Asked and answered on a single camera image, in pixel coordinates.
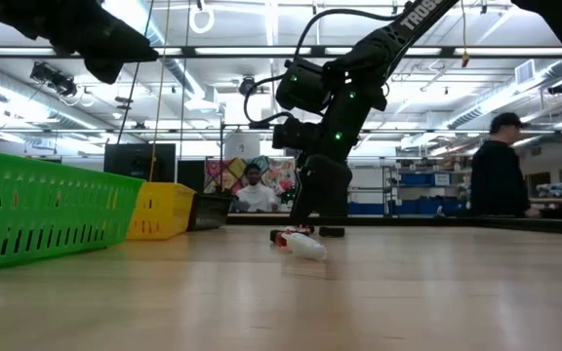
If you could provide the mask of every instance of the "white shirt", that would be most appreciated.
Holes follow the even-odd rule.
[[[236,193],[241,202],[249,204],[249,212],[257,210],[271,212],[272,205],[277,203],[276,194],[263,184],[247,185]]]

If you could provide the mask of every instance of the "black bin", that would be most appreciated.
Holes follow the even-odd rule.
[[[192,202],[188,231],[220,228],[226,224],[231,198],[196,194]]]

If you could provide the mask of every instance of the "air duct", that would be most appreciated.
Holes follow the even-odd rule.
[[[149,9],[146,7],[143,0],[107,0],[103,4],[103,7],[138,32],[144,34],[146,22],[148,21]],[[153,20],[153,17],[151,17],[151,22],[148,26],[148,30],[146,31],[146,38],[151,42],[151,46],[157,47],[168,45],[166,38],[164,37],[164,33],[159,30],[159,27],[155,20]],[[184,87],[189,98],[205,98],[205,91],[203,88],[185,70],[185,67],[178,59],[160,57],[159,61]]]
[[[456,129],[467,122],[503,108],[520,98],[524,98],[526,96],[525,93],[533,89],[557,83],[562,79],[562,59],[542,66],[542,68],[538,67],[535,70],[528,69],[528,71],[530,72],[530,76],[523,77],[521,73],[518,74],[518,69],[516,69],[514,77],[497,86],[491,92],[482,95],[472,105],[455,111],[453,118],[443,123],[437,129]],[[402,147],[403,149],[418,147],[436,137],[437,135],[432,133],[405,137],[402,139]]]
[[[6,97],[8,101],[17,100],[18,106],[28,113],[32,111],[34,114],[51,113],[63,120],[75,123],[80,126],[80,129],[114,129],[114,126],[74,107],[66,106],[54,97],[40,91],[36,92],[36,88],[29,87],[1,72],[0,95]],[[129,135],[123,136],[123,140],[126,142],[141,142],[138,138]]]
[[[521,120],[524,123],[530,123],[533,120],[536,120],[536,119],[541,118],[541,117],[546,117],[548,115],[551,115],[553,111],[558,111],[558,110],[561,110],[561,109],[562,109],[562,101],[558,102],[556,104],[553,104],[550,107],[547,107],[545,109],[539,110],[537,112],[533,112],[533,113],[531,113],[531,114],[529,114],[525,117],[522,117]],[[551,130],[552,129],[561,130],[562,129],[562,123],[554,124],[552,127],[550,127],[550,129]],[[529,137],[527,139],[520,140],[520,141],[514,143],[513,146],[522,146],[522,145],[528,144],[529,142],[532,142],[534,140],[540,140],[540,139],[545,138],[545,137],[547,137],[547,136]],[[449,147],[440,147],[440,148],[432,150],[430,152],[430,155],[431,156],[439,156],[439,155],[443,155],[443,154],[446,154],[446,153],[457,152],[457,151],[460,151],[462,149],[466,149],[466,148],[472,146],[473,144],[474,144],[474,142],[468,141],[468,142],[460,143],[458,145],[452,145],[452,146],[449,146]]]
[[[456,129],[462,124],[523,98],[524,93],[532,89],[562,79],[562,60],[538,70],[538,73],[525,83],[519,84],[517,79],[516,75],[516,77],[509,79],[506,83],[482,96],[471,107],[456,111],[455,116],[448,121],[447,127]]]

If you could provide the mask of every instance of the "black cable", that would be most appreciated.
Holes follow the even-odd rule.
[[[249,98],[251,98],[251,95],[262,85],[267,84],[267,83],[271,83],[274,81],[278,81],[283,79],[283,76],[285,74],[281,74],[278,76],[274,76],[274,77],[270,77],[270,78],[265,78],[265,79],[261,79],[259,82],[255,83],[248,92],[246,92],[246,95],[244,95],[244,115],[246,116],[246,119],[249,120],[249,122],[251,123],[268,123],[272,120],[274,120],[277,117],[268,117],[265,120],[261,120],[261,121],[254,121],[251,116],[249,116],[249,110],[248,110],[248,106],[249,106]]]
[[[155,5],[155,0],[151,0],[151,5],[148,9],[148,18],[146,19],[146,25],[144,27],[144,37],[148,35],[148,28],[151,25],[151,19],[153,18],[153,5]],[[123,130],[125,130],[125,123],[127,122],[127,117],[129,116],[129,111],[132,105],[132,98],[134,97],[134,89],[136,88],[136,80],[138,79],[138,72],[141,69],[141,63],[136,63],[136,70],[134,71],[134,79],[132,80],[132,89],[129,91],[129,98],[127,99],[127,106],[125,107],[125,115],[123,116],[123,123],[121,124],[121,129],[118,132],[118,138],[116,139],[116,144],[121,143],[121,137],[123,136]]]
[[[313,26],[313,24],[315,24],[317,21],[319,21],[320,19],[322,19],[323,17],[328,16],[328,15],[351,15],[351,16],[364,17],[364,18],[368,18],[368,19],[372,19],[372,20],[383,20],[383,21],[396,20],[397,18],[400,17],[400,15],[381,16],[381,15],[371,14],[371,13],[368,13],[368,12],[365,12],[365,11],[352,10],[352,9],[325,10],[325,11],[317,14],[313,18],[311,18],[311,20],[307,23],[307,26],[304,28],[304,30],[302,31],[301,37],[299,38],[299,43],[297,44],[297,49],[294,52],[293,60],[296,60],[296,59],[299,58],[299,55],[301,53],[302,44],[304,43],[304,39],[306,38],[307,34],[309,33],[309,29],[311,29],[311,26]],[[249,91],[246,93],[246,95],[244,96],[244,115],[246,116],[246,119],[249,120],[250,123],[266,124],[266,123],[269,123],[270,121],[273,121],[276,118],[282,117],[282,116],[294,118],[294,115],[292,115],[290,112],[280,112],[280,113],[274,114],[274,115],[272,115],[268,118],[262,119],[261,121],[254,121],[249,116],[248,105],[249,105],[249,98],[251,97],[251,94],[254,93],[259,86],[261,86],[263,84],[266,84],[266,83],[281,80],[281,79],[283,79],[284,76],[285,76],[285,73],[281,74],[281,75],[278,75],[278,76],[262,79],[259,82],[255,83],[255,85],[253,87],[251,87],[251,89],[249,89]],[[327,100],[324,103],[323,108],[326,108],[329,105],[330,102],[331,102],[331,99],[329,98],[329,100]],[[321,117],[324,117],[324,115],[322,113],[318,113],[318,115],[320,115]]]
[[[297,50],[294,52],[294,59],[299,58],[299,55],[301,53],[302,43],[304,42],[304,39],[306,38],[307,34],[309,33],[309,29],[311,29],[311,26],[313,24],[315,24],[317,21],[319,21],[320,19],[322,19],[323,17],[328,16],[328,15],[351,15],[351,16],[364,17],[364,18],[368,18],[368,19],[371,19],[371,20],[383,20],[383,21],[396,20],[397,18],[400,17],[400,15],[381,16],[381,15],[371,14],[371,13],[365,12],[365,11],[352,10],[352,9],[325,10],[325,11],[319,13],[318,15],[314,16],[313,18],[311,18],[309,20],[309,22],[307,23],[307,26],[302,31],[301,38],[299,38],[299,43],[297,44]]]
[[[387,87],[387,93],[385,93],[385,97],[387,98],[387,97],[389,97],[389,92],[390,92],[389,84],[387,84],[387,82],[385,82],[384,85]]]

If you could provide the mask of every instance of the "black cap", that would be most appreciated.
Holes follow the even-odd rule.
[[[519,128],[526,128],[528,127],[528,124],[522,123],[517,114],[513,112],[505,112],[494,117],[491,128],[489,129],[489,134],[497,133],[503,126],[516,126]]]

